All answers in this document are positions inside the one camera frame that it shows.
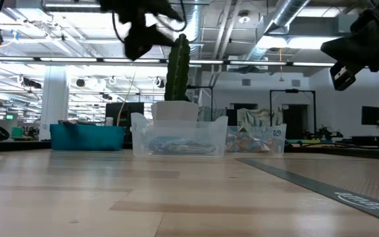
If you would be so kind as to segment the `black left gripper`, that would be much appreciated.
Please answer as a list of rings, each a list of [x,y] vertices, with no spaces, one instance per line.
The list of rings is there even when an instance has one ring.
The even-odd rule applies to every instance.
[[[142,22],[146,13],[156,16],[164,15],[178,22],[184,19],[171,7],[167,0],[99,0],[101,12],[113,12],[118,15],[119,22]],[[151,45],[173,47],[175,42],[156,26],[146,28],[147,42]]]

